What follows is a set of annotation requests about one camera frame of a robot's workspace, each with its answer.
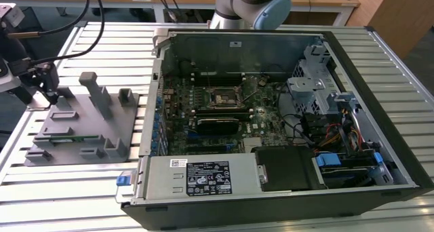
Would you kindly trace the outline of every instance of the barcode sticker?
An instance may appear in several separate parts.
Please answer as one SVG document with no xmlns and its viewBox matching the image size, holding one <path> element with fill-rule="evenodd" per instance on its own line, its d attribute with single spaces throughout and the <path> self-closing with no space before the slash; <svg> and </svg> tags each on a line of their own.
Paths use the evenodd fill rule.
<svg viewBox="0 0 434 232">
<path fill-rule="evenodd" d="M 171 159 L 171 167 L 187 167 L 188 159 Z"/>
</svg>

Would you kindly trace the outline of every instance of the floor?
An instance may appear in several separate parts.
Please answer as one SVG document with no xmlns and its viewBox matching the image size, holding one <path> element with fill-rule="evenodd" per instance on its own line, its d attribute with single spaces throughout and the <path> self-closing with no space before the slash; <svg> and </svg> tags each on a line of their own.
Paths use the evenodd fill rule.
<svg viewBox="0 0 434 232">
<path fill-rule="evenodd" d="M 26 21 L 22 23 L 23 28 L 34 31 L 38 20 L 42 24 L 43 29 L 55 29 L 70 22 L 80 14 L 82 10 L 79 8 L 68 8 L 68 15 L 59 16 L 58 10 L 55 8 L 23 8 L 26 13 Z M 139 22 L 139 18 L 134 17 L 128 9 L 110 9 L 106 13 L 107 21 L 111 22 Z M 95 16 L 91 12 L 84 17 L 86 21 L 99 21 L 100 17 Z M 58 55 L 70 31 L 46 36 L 43 38 L 36 38 L 28 40 L 30 47 L 32 48 L 31 53 L 36 58 L 46 58 Z M 426 33 L 426 36 L 420 41 L 418 45 L 413 49 L 409 56 L 405 58 L 405 63 L 409 66 L 413 73 L 420 78 L 421 82 L 434 94 L 434 30 Z M 26 110 L 26 106 L 22 102 L 8 93 L 0 93 L 0 130 L 12 131 L 22 114 Z M 6 145 L 8 136 L 0 134 L 0 147 Z"/>
</svg>

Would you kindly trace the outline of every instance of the metal bracket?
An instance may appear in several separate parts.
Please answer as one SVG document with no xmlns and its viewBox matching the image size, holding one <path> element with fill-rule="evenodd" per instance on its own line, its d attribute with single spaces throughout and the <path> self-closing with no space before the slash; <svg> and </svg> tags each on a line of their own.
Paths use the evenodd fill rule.
<svg viewBox="0 0 434 232">
<path fill-rule="evenodd" d="M 169 29 L 167 28 L 157 28 L 155 30 L 155 35 L 152 37 L 155 49 L 152 50 L 152 55 L 156 57 L 160 56 L 161 49 L 171 44 L 171 37 L 175 37 L 176 34 L 169 34 Z"/>
<path fill-rule="evenodd" d="M 329 104 L 329 110 L 331 111 L 337 111 L 337 104 L 335 104 L 336 102 L 349 102 L 352 100 L 356 99 L 356 96 L 353 93 L 349 92 L 344 92 L 344 93 L 332 93 L 328 96 L 328 104 Z"/>
</svg>

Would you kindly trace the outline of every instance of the table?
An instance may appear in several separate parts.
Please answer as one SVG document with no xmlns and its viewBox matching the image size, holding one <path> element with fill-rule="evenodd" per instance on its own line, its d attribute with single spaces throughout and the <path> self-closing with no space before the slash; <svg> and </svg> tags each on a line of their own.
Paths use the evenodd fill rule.
<svg viewBox="0 0 434 232">
<path fill-rule="evenodd" d="M 92 70 L 110 93 L 132 88 L 140 94 L 130 162 L 119 164 L 26 167 L 24 155 L 43 126 L 47 111 L 27 111 L 0 153 L 0 226 L 12 231 L 119 231 L 144 229 L 115 201 L 116 177 L 136 169 L 147 94 L 153 65 L 153 30 L 157 27 L 205 28 L 205 24 L 114 23 L 94 51 L 58 62 L 60 85 L 84 93 L 79 76 Z M 100 23 L 75 27 L 60 55 L 83 51 L 92 44 Z M 281 30 L 331 30 L 382 104 L 429 175 L 434 176 L 434 98 L 376 32 L 364 27 L 283 26 Z M 341 72 L 344 86 L 351 91 Z M 122 191 L 131 196 L 132 191 Z M 361 216 L 261 223 L 193 231 L 433 231 L 434 192 L 394 202 Z"/>
<path fill-rule="evenodd" d="M 86 0 L 3 0 L 16 3 L 19 6 L 31 7 L 83 7 Z M 216 0 L 176 0 L 181 9 L 215 9 Z M 292 11 L 308 12 L 309 0 L 292 0 Z M 339 13 L 333 25 L 344 26 L 352 15 L 353 9 L 360 6 L 357 0 L 311 0 L 312 12 Z M 169 7 L 175 8 L 173 1 L 168 0 Z M 152 8 L 156 14 L 156 21 L 165 22 L 164 5 L 160 0 L 103 0 L 107 8 Z M 96 0 L 92 0 L 91 7 L 98 7 Z"/>
</svg>

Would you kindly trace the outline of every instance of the warning label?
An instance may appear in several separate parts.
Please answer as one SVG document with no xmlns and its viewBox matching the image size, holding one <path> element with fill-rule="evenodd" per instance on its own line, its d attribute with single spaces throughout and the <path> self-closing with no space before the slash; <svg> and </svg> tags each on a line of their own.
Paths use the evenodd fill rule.
<svg viewBox="0 0 434 232">
<path fill-rule="evenodd" d="M 229 162 L 196 162 L 187 164 L 187 194 L 232 194 Z"/>
</svg>

